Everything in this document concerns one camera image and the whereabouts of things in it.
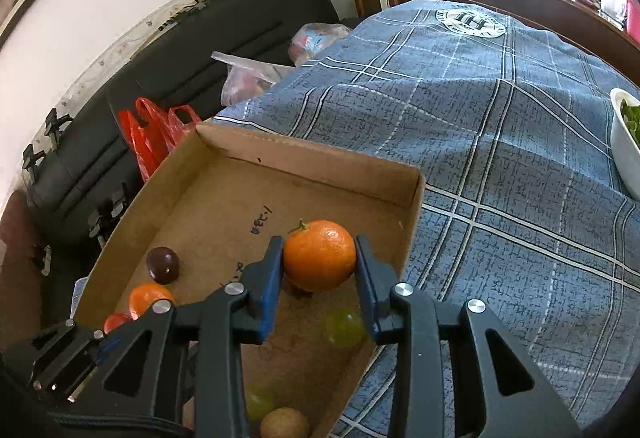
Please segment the large red tomato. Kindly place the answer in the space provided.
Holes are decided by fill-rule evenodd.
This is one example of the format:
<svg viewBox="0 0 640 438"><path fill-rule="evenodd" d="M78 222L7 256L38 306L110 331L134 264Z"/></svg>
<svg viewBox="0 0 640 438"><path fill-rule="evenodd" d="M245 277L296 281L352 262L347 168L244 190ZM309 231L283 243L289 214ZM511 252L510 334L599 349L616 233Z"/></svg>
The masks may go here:
<svg viewBox="0 0 640 438"><path fill-rule="evenodd" d="M120 328L123 324L130 322L131 318L128 314L123 314L122 312L114 312L114 314L110 314L103 323L103 332L105 334L111 333L116 328Z"/></svg>

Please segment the green grape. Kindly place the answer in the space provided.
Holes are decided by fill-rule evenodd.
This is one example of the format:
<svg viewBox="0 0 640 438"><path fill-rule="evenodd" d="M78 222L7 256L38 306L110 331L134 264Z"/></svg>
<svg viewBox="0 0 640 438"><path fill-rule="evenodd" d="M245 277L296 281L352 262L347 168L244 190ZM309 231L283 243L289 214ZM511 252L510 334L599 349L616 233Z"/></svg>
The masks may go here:
<svg viewBox="0 0 640 438"><path fill-rule="evenodd" d="M358 346L367 332L358 310L335 307L324 317L324 334L334 348L350 349Z"/></svg>
<svg viewBox="0 0 640 438"><path fill-rule="evenodd" d="M277 407L277 401L268 387L246 386L245 405L248 419L251 422L259 422Z"/></svg>

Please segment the orange tangerine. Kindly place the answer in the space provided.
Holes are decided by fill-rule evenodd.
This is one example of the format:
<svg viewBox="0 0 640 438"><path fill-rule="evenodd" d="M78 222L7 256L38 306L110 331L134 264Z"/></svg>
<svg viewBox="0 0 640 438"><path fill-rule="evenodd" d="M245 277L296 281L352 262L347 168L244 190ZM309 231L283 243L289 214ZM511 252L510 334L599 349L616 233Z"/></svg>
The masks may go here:
<svg viewBox="0 0 640 438"><path fill-rule="evenodd" d="M131 319L139 319L154 302L162 299L166 299L168 302L176 302L171 291L163 285L150 282L137 286L130 292L128 298L128 308Z"/></svg>
<svg viewBox="0 0 640 438"><path fill-rule="evenodd" d="M354 273L357 253L350 233L334 221L299 221L284 241L288 280L305 292L337 288Z"/></svg>

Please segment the small dark grape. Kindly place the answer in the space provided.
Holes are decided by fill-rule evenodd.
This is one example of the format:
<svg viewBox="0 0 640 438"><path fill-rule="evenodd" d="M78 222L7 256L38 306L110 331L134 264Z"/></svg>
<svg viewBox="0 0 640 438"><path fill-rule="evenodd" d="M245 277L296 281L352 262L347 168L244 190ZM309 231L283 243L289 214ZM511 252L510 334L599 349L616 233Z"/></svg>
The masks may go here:
<svg viewBox="0 0 640 438"><path fill-rule="evenodd" d="M160 285L175 282L179 277L180 259L169 247L152 248L146 255L145 263L151 279Z"/></svg>

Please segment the brown longan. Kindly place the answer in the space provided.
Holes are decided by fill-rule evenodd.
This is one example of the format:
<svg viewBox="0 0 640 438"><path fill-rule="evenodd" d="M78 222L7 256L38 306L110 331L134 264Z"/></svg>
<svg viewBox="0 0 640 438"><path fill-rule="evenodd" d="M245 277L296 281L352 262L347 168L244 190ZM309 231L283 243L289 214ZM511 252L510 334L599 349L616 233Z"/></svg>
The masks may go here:
<svg viewBox="0 0 640 438"><path fill-rule="evenodd" d="M260 422L262 438L307 438L310 427L306 416L293 408L279 408Z"/></svg>

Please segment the red jujube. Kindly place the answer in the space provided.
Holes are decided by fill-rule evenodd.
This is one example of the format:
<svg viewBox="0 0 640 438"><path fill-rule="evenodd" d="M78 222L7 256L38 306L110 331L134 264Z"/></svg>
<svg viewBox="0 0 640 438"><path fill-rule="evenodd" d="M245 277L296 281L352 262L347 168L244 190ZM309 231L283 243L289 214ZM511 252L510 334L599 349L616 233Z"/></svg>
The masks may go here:
<svg viewBox="0 0 640 438"><path fill-rule="evenodd" d="M296 299L307 299L314 296L313 292L308 292L303 290L302 288L299 288L294 283L292 283L290 279L284 280L283 288L290 296Z"/></svg>

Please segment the brown cardboard tray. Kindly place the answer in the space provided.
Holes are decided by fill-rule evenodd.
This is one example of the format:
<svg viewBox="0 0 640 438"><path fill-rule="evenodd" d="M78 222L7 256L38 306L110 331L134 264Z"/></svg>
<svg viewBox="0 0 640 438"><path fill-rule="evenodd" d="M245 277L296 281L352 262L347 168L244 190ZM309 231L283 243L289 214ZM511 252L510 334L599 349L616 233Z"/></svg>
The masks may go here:
<svg viewBox="0 0 640 438"><path fill-rule="evenodd" d="M99 326L149 281L148 251L180 259L175 300L200 302L262 259L274 236L329 220L366 236L381 262L403 273L422 202L420 170L384 158L251 130L201 124L134 198L90 273L75 314ZM354 281L298 297L283 290L268 340L242 350L244 383L302 412L328 436L372 360L374 345L331 345L326 318L356 308Z"/></svg>

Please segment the black sofa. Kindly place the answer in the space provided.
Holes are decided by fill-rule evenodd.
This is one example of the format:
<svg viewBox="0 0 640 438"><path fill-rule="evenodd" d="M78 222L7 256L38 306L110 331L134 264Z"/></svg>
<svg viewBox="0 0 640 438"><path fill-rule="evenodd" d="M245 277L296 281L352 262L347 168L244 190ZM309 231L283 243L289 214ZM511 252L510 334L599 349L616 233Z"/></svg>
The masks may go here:
<svg viewBox="0 0 640 438"><path fill-rule="evenodd" d="M187 104L203 120L218 113L226 69L214 51L283 63L285 46L307 23L341 22L330 0L201 0L160 27L143 48L77 113L51 110L44 134L50 151L28 146L23 167L37 241L46 246L88 239L89 217L118 187L137 193L142 181L117 113L137 98L161 109Z"/></svg>

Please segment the clear plastic bag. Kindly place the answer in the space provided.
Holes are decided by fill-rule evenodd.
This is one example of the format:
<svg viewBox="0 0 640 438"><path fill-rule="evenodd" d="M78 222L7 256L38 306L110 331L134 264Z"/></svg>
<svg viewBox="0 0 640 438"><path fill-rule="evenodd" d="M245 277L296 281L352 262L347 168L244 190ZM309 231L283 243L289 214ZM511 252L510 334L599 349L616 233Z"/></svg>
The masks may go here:
<svg viewBox="0 0 640 438"><path fill-rule="evenodd" d="M227 77L220 93L221 105L226 108L261 96L296 68L318 56L334 42L347 37L351 31L341 23L304 24L286 44L283 63L214 51L212 59L227 68Z"/></svg>

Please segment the blue plaid tablecloth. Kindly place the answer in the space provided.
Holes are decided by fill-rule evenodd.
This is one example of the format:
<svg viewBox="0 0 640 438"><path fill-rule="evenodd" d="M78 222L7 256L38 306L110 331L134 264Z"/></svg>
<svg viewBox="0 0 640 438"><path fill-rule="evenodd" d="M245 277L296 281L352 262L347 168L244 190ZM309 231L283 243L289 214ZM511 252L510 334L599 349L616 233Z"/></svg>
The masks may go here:
<svg viewBox="0 0 640 438"><path fill-rule="evenodd" d="M615 88L634 92L555 34L413 0L216 122L420 169L405 280L487 302L585 427L639 363L639 205L611 149Z"/></svg>

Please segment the white bowl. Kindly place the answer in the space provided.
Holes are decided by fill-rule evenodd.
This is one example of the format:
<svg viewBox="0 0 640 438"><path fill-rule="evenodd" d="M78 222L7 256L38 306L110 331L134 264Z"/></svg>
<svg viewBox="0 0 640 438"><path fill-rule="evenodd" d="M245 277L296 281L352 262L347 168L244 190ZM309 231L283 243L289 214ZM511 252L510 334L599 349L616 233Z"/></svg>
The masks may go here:
<svg viewBox="0 0 640 438"><path fill-rule="evenodd" d="M614 110L611 127L611 151L614 162L629 194L638 200L640 195L640 152L634 139L629 135L622 114L620 114L620 102L627 100L632 106L638 106L639 100L620 88L611 90L610 99Z"/></svg>

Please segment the green leafy vegetables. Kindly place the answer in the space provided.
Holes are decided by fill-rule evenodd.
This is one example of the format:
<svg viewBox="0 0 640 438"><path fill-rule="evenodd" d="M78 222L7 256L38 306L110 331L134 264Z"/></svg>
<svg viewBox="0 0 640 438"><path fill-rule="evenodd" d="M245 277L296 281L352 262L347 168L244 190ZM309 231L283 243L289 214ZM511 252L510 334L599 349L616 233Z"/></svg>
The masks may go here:
<svg viewBox="0 0 640 438"><path fill-rule="evenodd" d="M636 146L640 148L640 106L632 106L627 100L622 100L620 114L622 114L629 135L634 139Z"/></svg>

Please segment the pink water bottle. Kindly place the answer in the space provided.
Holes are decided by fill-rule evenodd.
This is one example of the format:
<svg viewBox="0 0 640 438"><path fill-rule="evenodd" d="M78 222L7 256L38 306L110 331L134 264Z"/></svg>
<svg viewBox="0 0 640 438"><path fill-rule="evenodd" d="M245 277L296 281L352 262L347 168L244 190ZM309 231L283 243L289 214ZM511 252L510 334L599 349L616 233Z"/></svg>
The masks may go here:
<svg viewBox="0 0 640 438"><path fill-rule="evenodd" d="M626 32L636 42L640 42L640 4L638 0L627 0Z"/></svg>

